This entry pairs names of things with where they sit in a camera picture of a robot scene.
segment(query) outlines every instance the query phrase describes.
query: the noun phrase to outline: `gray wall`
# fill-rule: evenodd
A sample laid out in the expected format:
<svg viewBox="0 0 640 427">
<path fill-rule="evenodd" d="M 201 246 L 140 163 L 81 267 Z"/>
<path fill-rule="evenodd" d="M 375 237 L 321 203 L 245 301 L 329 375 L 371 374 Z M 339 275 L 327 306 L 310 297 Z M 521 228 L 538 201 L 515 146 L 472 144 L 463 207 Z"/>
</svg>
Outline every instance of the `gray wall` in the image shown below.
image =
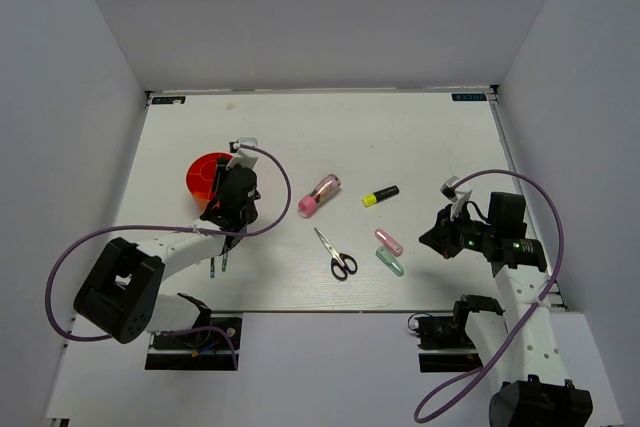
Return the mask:
<svg viewBox="0 0 640 427">
<path fill-rule="evenodd" d="M 640 425 L 640 0 L 547 0 L 500 89 L 520 171 L 558 204 L 562 292 L 586 313 L 624 419 Z M 555 228 L 534 203 L 544 239 Z"/>
<path fill-rule="evenodd" d="M 110 223 L 144 94 L 93 0 L 0 0 L 2 425 L 39 425 L 62 341 L 44 315 L 60 252 Z M 55 311 L 68 325 L 81 272 L 64 266 Z"/>
<path fill-rule="evenodd" d="M 143 87 L 499 83 L 544 0 L 96 0 Z"/>
</svg>

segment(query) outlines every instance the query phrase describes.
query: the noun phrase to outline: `green object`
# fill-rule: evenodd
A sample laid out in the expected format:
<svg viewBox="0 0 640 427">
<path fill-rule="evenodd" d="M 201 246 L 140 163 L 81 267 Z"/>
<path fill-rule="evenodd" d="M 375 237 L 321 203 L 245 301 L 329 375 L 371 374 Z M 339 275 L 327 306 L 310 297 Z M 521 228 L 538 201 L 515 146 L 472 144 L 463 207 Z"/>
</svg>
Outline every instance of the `green object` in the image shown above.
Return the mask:
<svg viewBox="0 0 640 427">
<path fill-rule="evenodd" d="M 376 257 L 378 257 L 382 263 L 389 267 L 389 270 L 398 277 L 402 277 L 404 275 L 404 267 L 402 267 L 402 264 L 398 262 L 398 259 L 396 259 L 385 246 L 378 247 L 378 250 L 376 250 Z"/>
</svg>

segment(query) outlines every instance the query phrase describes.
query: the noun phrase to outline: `scissors handle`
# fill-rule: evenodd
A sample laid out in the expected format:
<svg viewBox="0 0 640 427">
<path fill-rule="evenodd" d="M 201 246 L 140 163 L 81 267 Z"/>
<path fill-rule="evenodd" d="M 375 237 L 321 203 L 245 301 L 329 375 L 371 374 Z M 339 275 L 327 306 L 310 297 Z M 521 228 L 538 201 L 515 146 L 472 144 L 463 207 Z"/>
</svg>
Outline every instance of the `scissors handle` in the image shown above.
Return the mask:
<svg viewBox="0 0 640 427">
<path fill-rule="evenodd" d="M 356 259 L 347 254 L 338 254 L 340 255 L 340 259 L 344 263 L 344 267 L 340 265 L 336 259 L 331 259 L 331 273 L 333 276 L 338 279 L 340 282 L 344 282 L 347 280 L 349 275 L 353 275 L 358 272 L 358 263 Z"/>
</svg>

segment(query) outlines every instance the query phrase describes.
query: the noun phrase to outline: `bottle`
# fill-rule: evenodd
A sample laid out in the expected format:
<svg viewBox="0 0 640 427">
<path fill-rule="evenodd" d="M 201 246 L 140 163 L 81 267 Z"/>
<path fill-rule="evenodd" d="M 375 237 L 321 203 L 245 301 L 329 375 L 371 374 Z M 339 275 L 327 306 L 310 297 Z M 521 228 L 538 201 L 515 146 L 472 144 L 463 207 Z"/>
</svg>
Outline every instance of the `bottle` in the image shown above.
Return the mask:
<svg viewBox="0 0 640 427">
<path fill-rule="evenodd" d="M 327 175 L 316 185 L 315 189 L 298 202 L 298 210 L 303 216 L 309 217 L 320 204 L 333 197 L 339 189 L 340 179 L 333 174 Z"/>
</svg>

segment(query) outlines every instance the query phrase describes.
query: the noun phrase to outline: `purple cable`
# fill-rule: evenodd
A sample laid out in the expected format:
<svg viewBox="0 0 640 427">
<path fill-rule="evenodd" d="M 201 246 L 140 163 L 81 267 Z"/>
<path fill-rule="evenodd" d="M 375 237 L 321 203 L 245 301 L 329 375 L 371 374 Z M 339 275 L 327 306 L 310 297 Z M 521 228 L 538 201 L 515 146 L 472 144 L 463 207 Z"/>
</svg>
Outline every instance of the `purple cable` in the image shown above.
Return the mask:
<svg viewBox="0 0 640 427">
<path fill-rule="evenodd" d="M 273 161 L 274 164 L 276 164 L 278 169 L 280 169 L 280 172 L 282 173 L 282 177 L 284 178 L 284 182 L 285 184 L 287 184 L 287 202 L 284 206 L 284 210 L 282 211 L 280 216 L 276 220 L 274 220 L 271 224 L 269 224 L 268 226 L 262 229 L 256 230 L 255 232 L 225 232 L 223 230 L 215 230 L 215 229 L 198 229 L 198 232 L 201 234 L 228 235 L 229 237 L 255 237 L 256 235 L 264 234 L 265 232 L 268 232 L 269 230 L 273 229 L 276 225 L 278 225 L 282 221 L 284 216 L 287 215 L 287 211 L 289 210 L 289 206 L 291 205 L 291 182 L 289 181 L 289 176 L 287 175 L 287 172 L 284 170 L 284 167 L 282 166 L 282 164 L 278 161 L 278 159 L 276 159 L 269 152 L 259 149 L 258 147 L 253 147 L 251 145 L 240 145 L 240 147 L 247 150 L 253 150 L 255 152 L 258 152 L 268 157 Z M 64 337 L 67 340 L 74 340 L 76 342 L 96 342 L 99 340 L 107 340 L 111 338 L 110 335 L 98 335 L 96 337 L 81 337 L 81 336 L 73 335 L 67 332 L 66 330 L 64 330 L 60 326 L 60 324 L 58 324 L 55 317 L 53 316 L 53 308 L 51 306 L 51 293 L 53 290 L 53 281 L 56 278 L 56 274 L 58 273 L 58 270 L 60 270 L 60 266 L 62 265 L 62 263 L 69 256 L 69 254 L 71 254 L 71 252 L 76 250 L 79 246 L 81 246 L 88 240 L 93 239 L 94 237 L 98 237 L 99 235 L 103 235 L 103 234 L 108 234 L 110 232 L 121 232 L 123 230 L 155 230 L 155 231 L 186 232 L 186 233 L 190 233 L 194 231 L 193 227 L 172 227 L 167 225 L 135 225 L 135 224 L 134 225 L 117 225 L 114 227 L 106 227 L 104 229 L 98 229 L 94 232 L 91 232 L 85 235 L 84 237 L 79 238 L 73 244 L 67 247 L 67 249 L 60 255 L 60 257 L 58 257 L 58 260 L 56 260 L 55 264 L 53 264 L 53 268 L 51 269 L 51 273 L 49 274 L 49 278 L 47 279 L 47 286 L 45 288 L 45 294 L 44 294 L 44 308 L 47 314 L 47 319 L 49 320 L 51 327 L 53 327 L 53 330 L 55 330 L 58 333 L 58 335 L 60 335 L 61 337 Z M 233 363 L 237 369 L 238 362 L 235 357 L 236 356 L 235 350 L 233 349 L 233 344 L 231 343 L 231 339 L 226 334 L 226 332 L 218 329 L 217 327 L 210 327 L 210 328 L 199 327 L 199 329 L 215 330 L 216 332 L 222 334 L 225 341 L 227 342 L 227 344 L 229 344 L 229 347 L 231 348 Z M 167 331 L 167 332 L 161 332 L 161 334 L 172 335 L 172 336 L 188 335 L 196 331 L 199 331 L 199 330 L 189 329 L 189 330 Z"/>
<path fill-rule="evenodd" d="M 486 175 L 486 174 L 505 174 L 505 175 L 511 175 L 512 177 L 517 177 L 519 179 L 524 180 L 525 182 L 534 186 L 538 190 L 538 192 L 540 192 L 542 196 L 545 198 L 545 200 L 549 204 L 549 207 L 551 207 L 551 211 L 553 212 L 553 216 L 556 219 L 556 225 L 558 227 L 558 257 L 556 258 L 556 264 L 553 269 L 553 272 L 551 273 L 551 277 L 549 278 L 549 281 L 547 282 L 546 286 L 544 287 L 544 289 L 542 289 L 542 292 L 540 292 L 540 295 L 538 296 L 538 299 L 540 301 L 543 301 L 544 298 L 549 293 L 549 291 L 551 290 L 551 288 L 553 287 L 553 284 L 555 284 L 556 279 L 558 278 L 558 274 L 560 273 L 560 266 L 562 265 L 562 258 L 564 256 L 564 229 L 562 228 L 562 221 L 560 220 L 560 214 L 558 213 L 558 209 L 553 203 L 553 200 L 551 200 L 551 197 L 549 197 L 549 194 L 547 194 L 547 192 L 540 186 L 540 184 L 538 184 L 536 181 L 534 181 L 533 179 L 530 179 L 525 175 L 518 174 L 517 172 L 511 172 L 509 170 L 502 170 L 502 169 L 481 170 L 480 172 L 476 172 L 474 174 L 468 175 L 467 177 L 465 177 L 464 179 L 460 180 L 455 185 L 453 185 L 451 188 L 455 190 L 465 182 L 468 182 L 471 179 L 474 179 L 476 177 L 480 177 L 481 175 Z M 495 355 L 487 363 L 487 365 L 485 365 L 484 367 L 479 367 L 475 370 L 472 370 L 471 372 L 465 372 L 462 375 L 458 375 L 457 377 L 454 377 L 453 379 L 450 379 L 444 382 L 443 384 L 439 385 L 438 387 L 433 389 L 431 392 L 429 392 L 427 396 L 424 399 L 422 399 L 422 401 L 418 404 L 418 407 L 416 407 L 416 410 L 413 413 L 413 420 L 415 420 L 419 424 L 426 424 L 427 422 L 430 422 L 436 417 L 439 417 L 440 415 L 444 414 L 447 410 L 449 410 L 451 407 L 453 407 L 462 399 L 464 399 L 467 396 L 467 394 L 471 392 L 475 388 L 475 386 L 478 385 L 480 381 L 482 381 L 482 379 L 486 377 L 486 375 L 493 368 L 493 366 L 496 365 L 498 360 L 500 360 L 500 357 L 502 357 L 502 355 L 506 352 L 506 350 L 509 348 L 509 346 L 511 345 L 513 340 L 516 338 L 520 330 L 522 330 L 522 327 L 524 327 L 524 324 L 527 323 L 527 321 L 531 318 L 531 316 L 533 315 L 533 313 L 536 311 L 537 308 L 538 308 L 538 304 L 532 304 L 531 307 L 529 307 L 529 309 L 525 312 L 525 314 L 520 318 L 518 323 L 513 327 L 513 329 L 511 329 L 511 332 L 509 332 L 509 335 L 507 335 L 507 338 L 505 339 L 503 344 L 500 346 L 498 351 L 495 353 Z M 425 417 L 420 417 L 420 411 L 435 394 L 440 392 L 442 389 L 450 386 L 451 384 L 454 384 L 459 380 L 465 379 L 474 374 L 477 374 L 477 375 L 473 378 L 473 380 L 469 382 L 469 384 L 467 384 L 460 392 L 458 392 L 449 402 L 444 404 L 439 409 L 433 411 L 429 415 Z"/>
</svg>

